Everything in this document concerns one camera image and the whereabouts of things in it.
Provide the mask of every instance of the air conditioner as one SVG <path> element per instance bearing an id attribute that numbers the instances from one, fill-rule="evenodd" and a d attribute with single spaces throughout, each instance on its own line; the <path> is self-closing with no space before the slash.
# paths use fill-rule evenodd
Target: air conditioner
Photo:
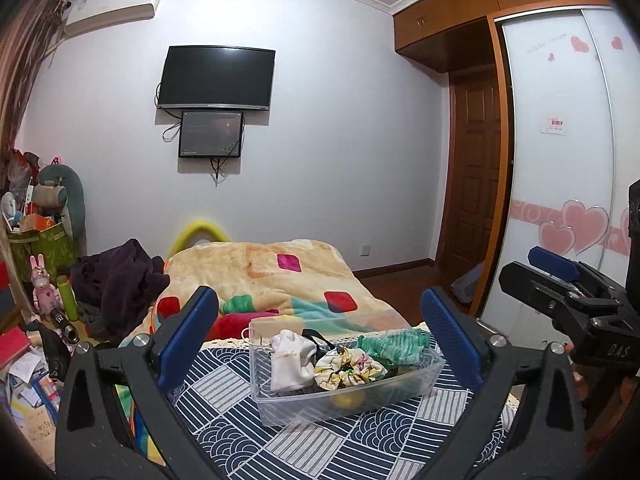
<path id="1" fill-rule="evenodd" d="M 77 36 L 118 23 L 148 20 L 156 15 L 160 0 L 78 0 L 69 11 L 65 36 Z"/>

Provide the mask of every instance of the green storage basket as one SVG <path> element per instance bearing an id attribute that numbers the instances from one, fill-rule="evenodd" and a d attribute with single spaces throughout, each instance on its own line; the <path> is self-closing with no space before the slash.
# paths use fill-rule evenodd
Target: green storage basket
<path id="1" fill-rule="evenodd" d="M 44 256 L 44 264 L 49 273 L 51 283 L 56 283 L 59 266 L 70 267 L 78 257 L 73 241 L 66 235 L 62 223 L 41 232 L 11 233 L 9 243 L 14 255 L 18 276 L 24 282 L 31 281 L 31 255 Z"/>

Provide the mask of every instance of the green tube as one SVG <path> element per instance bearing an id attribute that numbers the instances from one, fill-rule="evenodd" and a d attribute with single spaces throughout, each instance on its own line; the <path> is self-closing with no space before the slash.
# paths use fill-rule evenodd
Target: green tube
<path id="1" fill-rule="evenodd" d="M 71 290 L 71 284 L 66 276 L 58 276 L 58 290 L 60 292 L 60 298 L 65 305 L 66 318 L 69 321 L 78 320 L 78 304 L 76 303 L 76 297 Z"/>

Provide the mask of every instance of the transparent storage box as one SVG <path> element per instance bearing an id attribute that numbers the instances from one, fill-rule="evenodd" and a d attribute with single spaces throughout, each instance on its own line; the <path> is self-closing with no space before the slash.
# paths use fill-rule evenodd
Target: transparent storage box
<path id="1" fill-rule="evenodd" d="M 401 369 L 401 373 L 393 378 L 332 392 L 321 390 L 315 384 L 298 392 L 272 392 L 269 339 L 283 329 L 302 334 L 305 328 L 318 331 L 333 343 L 354 348 L 359 335 L 383 336 L 411 327 L 395 310 L 338 319 L 262 317 L 252 320 L 248 331 L 251 396 L 258 405 L 260 420 L 265 426 L 285 426 L 300 420 L 329 420 L 427 395 L 444 366 L 444 360 L 433 349 L 426 348 L 417 370 L 402 373 Z"/>

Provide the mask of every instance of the television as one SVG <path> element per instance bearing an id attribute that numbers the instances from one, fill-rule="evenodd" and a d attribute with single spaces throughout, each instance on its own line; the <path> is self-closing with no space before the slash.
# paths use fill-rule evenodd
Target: television
<path id="1" fill-rule="evenodd" d="M 276 53 L 238 46 L 170 46 L 158 108 L 268 110 Z"/>
<path id="2" fill-rule="evenodd" d="M 238 158 L 242 149 L 242 113 L 184 110 L 179 158 Z"/>

